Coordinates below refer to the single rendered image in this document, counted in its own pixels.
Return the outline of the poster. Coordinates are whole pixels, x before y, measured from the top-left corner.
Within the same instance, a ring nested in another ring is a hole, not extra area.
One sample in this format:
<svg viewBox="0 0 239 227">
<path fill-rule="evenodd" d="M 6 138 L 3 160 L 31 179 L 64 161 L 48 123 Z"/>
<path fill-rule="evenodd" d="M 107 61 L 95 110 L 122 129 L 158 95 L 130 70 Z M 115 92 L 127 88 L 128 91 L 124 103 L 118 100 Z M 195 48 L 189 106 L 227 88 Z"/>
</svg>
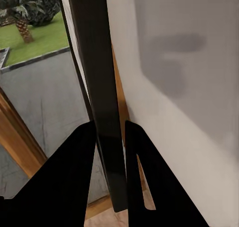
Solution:
<svg viewBox="0 0 239 227">
<path fill-rule="evenodd" d="M 128 210 L 120 114 L 107 0 L 59 0 L 114 212 Z"/>
</svg>

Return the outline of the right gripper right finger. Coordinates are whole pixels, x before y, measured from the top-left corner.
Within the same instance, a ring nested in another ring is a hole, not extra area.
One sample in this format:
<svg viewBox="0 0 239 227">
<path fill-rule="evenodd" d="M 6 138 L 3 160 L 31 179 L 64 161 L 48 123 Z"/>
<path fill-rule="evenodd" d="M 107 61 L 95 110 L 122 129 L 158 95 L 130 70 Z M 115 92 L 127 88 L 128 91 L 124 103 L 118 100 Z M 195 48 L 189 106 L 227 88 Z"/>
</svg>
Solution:
<svg viewBox="0 0 239 227">
<path fill-rule="evenodd" d="M 139 156 L 156 210 L 144 206 Z M 125 121 L 128 227 L 209 227 L 144 129 Z"/>
</svg>

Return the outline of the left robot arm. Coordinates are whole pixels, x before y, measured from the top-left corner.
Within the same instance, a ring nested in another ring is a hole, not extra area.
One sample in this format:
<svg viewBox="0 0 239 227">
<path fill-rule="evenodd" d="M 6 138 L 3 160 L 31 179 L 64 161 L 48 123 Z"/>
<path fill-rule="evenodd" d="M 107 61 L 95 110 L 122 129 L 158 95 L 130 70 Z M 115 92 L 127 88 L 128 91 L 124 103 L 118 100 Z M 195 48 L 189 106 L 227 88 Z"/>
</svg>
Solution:
<svg viewBox="0 0 239 227">
<path fill-rule="evenodd" d="M 12 199 L 4 199 L 3 196 L 0 196 L 0 213 L 4 208 L 12 201 Z"/>
</svg>

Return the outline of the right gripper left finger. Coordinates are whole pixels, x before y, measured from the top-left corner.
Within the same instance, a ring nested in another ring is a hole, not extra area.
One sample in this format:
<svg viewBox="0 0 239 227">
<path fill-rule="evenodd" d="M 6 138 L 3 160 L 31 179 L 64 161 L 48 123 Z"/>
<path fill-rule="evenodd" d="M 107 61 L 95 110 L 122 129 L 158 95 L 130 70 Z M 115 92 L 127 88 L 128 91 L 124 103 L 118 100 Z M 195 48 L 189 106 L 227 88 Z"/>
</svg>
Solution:
<svg viewBox="0 0 239 227">
<path fill-rule="evenodd" d="M 96 126 L 77 127 L 0 213 L 0 227 L 84 227 Z"/>
</svg>

